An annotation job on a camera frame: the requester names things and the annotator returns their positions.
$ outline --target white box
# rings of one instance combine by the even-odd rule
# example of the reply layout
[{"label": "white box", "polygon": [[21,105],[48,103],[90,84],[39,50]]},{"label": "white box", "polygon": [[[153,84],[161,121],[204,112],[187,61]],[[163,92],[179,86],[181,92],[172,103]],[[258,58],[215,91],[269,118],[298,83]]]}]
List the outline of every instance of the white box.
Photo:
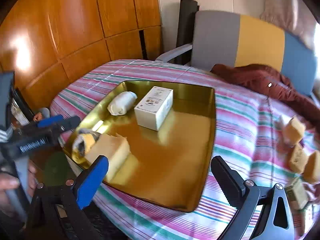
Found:
[{"label": "white box", "polygon": [[159,131],[173,103],[173,90],[153,87],[136,105],[134,112],[140,126]]}]

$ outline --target tablecloth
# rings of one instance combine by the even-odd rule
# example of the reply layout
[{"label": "tablecloth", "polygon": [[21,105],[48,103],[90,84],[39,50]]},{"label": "tablecloth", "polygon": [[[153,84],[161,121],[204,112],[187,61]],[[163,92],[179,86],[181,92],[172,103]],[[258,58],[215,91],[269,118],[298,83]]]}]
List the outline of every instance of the tablecloth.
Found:
[{"label": "tablecloth", "polygon": [[[108,62],[61,91],[51,104],[52,115],[83,119],[119,83],[125,80],[154,80],[197,84],[215,88],[216,138],[212,156],[221,155],[227,164],[259,186],[285,185],[295,174],[287,166],[290,148],[285,145],[279,116],[295,112],[277,100],[225,83],[213,74],[189,66],[146,60]],[[319,135],[306,124],[304,150],[319,149]],[[63,134],[66,141],[70,132]],[[71,165],[79,172],[76,165]],[[159,207],[101,185],[94,197],[105,215],[131,239],[216,239],[236,209],[228,204],[210,169],[201,200],[195,211],[183,213]],[[242,239],[249,239],[260,214],[260,206]],[[314,207],[314,220],[318,207]],[[293,214],[299,239],[301,221]]]}]

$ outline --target wooden wall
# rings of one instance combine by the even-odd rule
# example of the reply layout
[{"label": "wooden wall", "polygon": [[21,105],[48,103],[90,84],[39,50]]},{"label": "wooden wall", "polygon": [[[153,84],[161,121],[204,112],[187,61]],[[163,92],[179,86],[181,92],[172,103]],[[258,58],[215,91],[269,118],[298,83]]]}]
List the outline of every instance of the wooden wall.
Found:
[{"label": "wooden wall", "polygon": [[160,54],[158,0],[18,0],[0,25],[0,71],[34,110],[110,60]]}]

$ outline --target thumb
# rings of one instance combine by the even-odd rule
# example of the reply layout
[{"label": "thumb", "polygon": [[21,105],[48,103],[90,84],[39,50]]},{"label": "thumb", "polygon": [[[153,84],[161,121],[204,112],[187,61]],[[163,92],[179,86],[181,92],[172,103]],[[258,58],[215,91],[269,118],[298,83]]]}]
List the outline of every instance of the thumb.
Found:
[{"label": "thumb", "polygon": [[19,187],[19,180],[7,173],[0,173],[0,190],[14,189]]}]

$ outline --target human hand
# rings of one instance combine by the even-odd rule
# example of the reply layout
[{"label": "human hand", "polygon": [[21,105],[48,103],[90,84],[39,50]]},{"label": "human hand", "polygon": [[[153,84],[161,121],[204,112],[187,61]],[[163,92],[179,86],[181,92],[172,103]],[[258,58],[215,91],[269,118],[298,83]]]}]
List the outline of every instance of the human hand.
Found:
[{"label": "human hand", "polygon": [[[27,193],[30,196],[33,196],[33,193],[36,188],[36,168],[34,165],[29,162],[28,167],[28,184],[29,187],[27,189]],[[0,173],[0,210],[6,215],[13,217],[15,215],[15,211],[11,206],[11,203],[5,194],[5,190],[18,188],[20,185],[19,180],[16,177],[13,177],[7,173]]]},{"label": "human hand", "polygon": [[42,116],[42,114],[39,112],[39,113],[37,113],[34,117],[33,117],[33,121],[35,121],[35,122],[39,122],[39,121],[41,121],[43,119],[43,116]]}]

